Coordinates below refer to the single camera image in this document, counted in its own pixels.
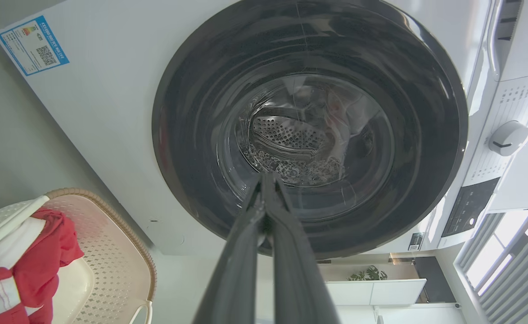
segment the green plant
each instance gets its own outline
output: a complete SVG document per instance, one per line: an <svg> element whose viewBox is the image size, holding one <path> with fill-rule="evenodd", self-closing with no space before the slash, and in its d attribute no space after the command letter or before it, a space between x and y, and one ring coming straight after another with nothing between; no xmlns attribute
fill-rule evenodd
<svg viewBox="0 0 528 324"><path fill-rule="evenodd" d="M384 271L378 270L375 266L369 266L366 271L353 273L346 280L348 281L366 281L366 280L386 280L388 275Z"/></svg>

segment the basket handle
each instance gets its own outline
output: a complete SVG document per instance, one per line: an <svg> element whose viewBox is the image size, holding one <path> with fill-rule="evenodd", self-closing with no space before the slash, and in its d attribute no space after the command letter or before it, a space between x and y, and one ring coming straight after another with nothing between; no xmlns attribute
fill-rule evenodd
<svg viewBox="0 0 528 324"><path fill-rule="evenodd" d="M140 313L140 310L142 308L146 307L146 322L144 324L151 324L152 322L152 302L150 300L146 300L145 304L138 307L136 312L134 312L134 316L132 316L132 320L130 320L130 324L134 322L136 319L136 316Z"/></svg>

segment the front-loading washing machine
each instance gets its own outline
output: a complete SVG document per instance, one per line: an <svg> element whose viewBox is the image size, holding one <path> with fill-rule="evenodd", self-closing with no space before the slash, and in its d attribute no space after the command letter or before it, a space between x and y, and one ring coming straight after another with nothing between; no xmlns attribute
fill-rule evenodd
<svg viewBox="0 0 528 324"><path fill-rule="evenodd" d="M502 8L67 0L0 43L163 253L219 254L272 171L323 259L469 237L500 178L465 186Z"/></svg>

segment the woven brown rim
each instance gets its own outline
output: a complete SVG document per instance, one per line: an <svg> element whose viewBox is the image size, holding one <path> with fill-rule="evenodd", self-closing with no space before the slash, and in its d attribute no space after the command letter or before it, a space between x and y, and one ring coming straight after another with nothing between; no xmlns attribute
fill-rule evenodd
<svg viewBox="0 0 528 324"><path fill-rule="evenodd" d="M57 189L52 190L49 193L46 193L46 196L48 196L50 199L54 199L56 197L62 197L65 195L77 195L80 197L85 197L86 199L89 199L97 207L99 207L108 217L116 224L118 227L128 236L130 241L136 246L136 249L138 249L138 252L142 255L144 260L146 261L148 268L150 269L150 279L151 279L151 285L150 285L150 292L148 293L148 300L152 301L154 299L155 294L155 288L156 288L156 268L154 261L152 260L152 257L150 256L150 253L148 252L148 249L146 246L144 246L144 243L138 238L138 236L134 233L132 228L122 219L120 215L112 208L108 203L103 201L102 198L100 198L98 195L91 191L87 191L84 189L78 189L78 188L64 188L64 189Z"/></svg>

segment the qr code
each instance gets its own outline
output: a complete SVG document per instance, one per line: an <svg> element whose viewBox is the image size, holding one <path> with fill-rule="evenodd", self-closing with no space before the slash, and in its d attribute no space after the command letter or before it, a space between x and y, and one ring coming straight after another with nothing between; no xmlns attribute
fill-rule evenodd
<svg viewBox="0 0 528 324"><path fill-rule="evenodd" d="M48 45L40 47L39 49L36 49L36 51L38 52L38 54L40 54L40 58L42 59L42 61L44 61L44 64L51 65L58 63L54 58L54 55L48 48Z"/></svg>

